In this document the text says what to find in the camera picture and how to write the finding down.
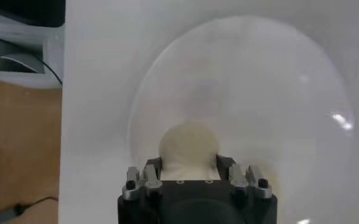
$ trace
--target black cable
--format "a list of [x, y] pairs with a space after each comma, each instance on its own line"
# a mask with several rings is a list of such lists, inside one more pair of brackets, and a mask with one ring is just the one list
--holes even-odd
[[40, 204], [41, 202], [46, 201], [46, 200], [54, 200], [54, 201], [59, 201], [59, 199], [58, 199], [58, 198], [55, 198], [55, 197], [49, 196], [49, 197], [46, 197], [46, 198], [39, 199], [39, 200], [37, 200], [36, 202], [33, 202], [32, 204], [29, 204], [29, 205], [28, 205], [28, 207], [27, 207], [26, 209], [28, 209], [28, 208], [30, 208], [30, 207], [32, 207], [32, 206], [35, 206], [35, 205], [37, 205], [37, 204]]
[[52, 69], [42, 58], [40, 58], [35, 52], [29, 50], [29, 49], [26, 48], [26, 47], [20, 46], [20, 45], [18, 45], [18, 44], [15, 44], [15, 43], [13, 43], [13, 42], [8, 41], [8, 40], [3, 40], [3, 39], [1, 39], [1, 38], [0, 38], [0, 42], [3, 42], [3, 43], [6, 43], [6, 44], [9, 44], [9, 45], [12, 45], [12, 46], [14, 46], [14, 47], [17, 47], [18, 49], [21, 49], [22, 51], [24, 51], [24, 52], [30, 54], [31, 56], [33, 56], [34, 58], [36, 58], [36, 59], [37, 59], [39, 62], [41, 62], [45, 67], [47, 67], [47, 68], [51, 71], [51, 73], [53, 73], [53, 75], [56, 77], [57, 81], [59, 81], [59, 83], [60, 83], [61, 85], [63, 85], [62, 80], [59, 78], [59, 76], [56, 74], [56, 72], [53, 71], [53, 69]]
[[20, 215], [22, 215], [27, 209], [43, 202], [43, 201], [46, 201], [46, 200], [54, 200], [54, 201], [59, 201], [58, 198], [56, 197], [52, 197], [52, 196], [49, 196], [49, 197], [45, 197], [45, 198], [42, 198], [42, 199], [39, 199], [31, 204], [28, 204], [28, 205], [23, 205], [23, 204], [16, 204], [15, 206], [13, 206], [12, 208], [9, 208], [5, 211], [1, 211], [0, 212], [0, 223], [3, 223], [3, 222], [6, 222], [8, 220], [11, 220], [11, 219], [14, 219]]

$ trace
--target bolt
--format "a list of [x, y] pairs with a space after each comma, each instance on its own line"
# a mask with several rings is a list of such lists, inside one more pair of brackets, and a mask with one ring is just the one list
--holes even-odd
[[136, 188], [136, 182], [134, 180], [126, 181], [126, 189], [134, 190]]
[[264, 178], [261, 178], [258, 180], [258, 187], [260, 188], [263, 188], [263, 189], [266, 189], [269, 187], [269, 181], [264, 179]]

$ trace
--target metal bracket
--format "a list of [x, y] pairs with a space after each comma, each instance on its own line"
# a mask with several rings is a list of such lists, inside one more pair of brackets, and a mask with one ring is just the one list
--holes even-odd
[[257, 166], [249, 166], [246, 170], [246, 178], [250, 185], [254, 187], [257, 198], [271, 198], [272, 189], [268, 180], [265, 179]]
[[248, 182], [241, 173], [240, 166], [236, 163], [229, 167], [229, 181], [235, 191], [247, 193]]
[[136, 167], [128, 168], [126, 172], [126, 184], [123, 186], [125, 200], [133, 201], [140, 197], [140, 173]]
[[162, 193], [163, 182], [158, 180], [154, 165], [148, 164], [144, 168], [143, 174], [146, 179], [144, 186], [147, 190], [147, 196], [150, 197], [153, 193], [158, 193], [160, 195]]

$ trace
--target beige ball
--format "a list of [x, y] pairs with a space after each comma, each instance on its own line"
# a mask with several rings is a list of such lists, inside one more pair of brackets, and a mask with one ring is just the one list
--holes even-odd
[[172, 180], [219, 179], [215, 134], [200, 122], [184, 122], [169, 129], [159, 145], [163, 177]]

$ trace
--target white table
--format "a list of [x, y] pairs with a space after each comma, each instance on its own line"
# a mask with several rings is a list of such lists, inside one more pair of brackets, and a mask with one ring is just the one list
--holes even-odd
[[[354, 64], [359, 54], [336, 57], [349, 51], [349, 40], [354, 40], [352, 48], [359, 50], [358, 4], [343, 1], [343, 6], [333, 8], [338, 11], [332, 11], [334, 17], [329, 20], [326, 15], [333, 4], [322, 2], [326, 1], [313, 1], [306, 10], [306, 0], [199, 0], [191, 4], [174, 0], [68, 0], [59, 224], [117, 223], [116, 200], [126, 169], [132, 164], [126, 140], [129, 114], [143, 76], [170, 42], [217, 16], [251, 12], [279, 18], [325, 45], [344, 79], [350, 81], [347, 90], [359, 127], [359, 66]], [[331, 34], [340, 42], [326, 44], [330, 21], [335, 23]], [[343, 26], [351, 30], [338, 30]], [[336, 46], [344, 48], [334, 51]], [[353, 183], [359, 183], [359, 128], [355, 134], [356, 150], [350, 163], [356, 166], [348, 175]], [[352, 192], [359, 192], [359, 184], [351, 186]], [[343, 206], [359, 208], [359, 198], [352, 197]]]

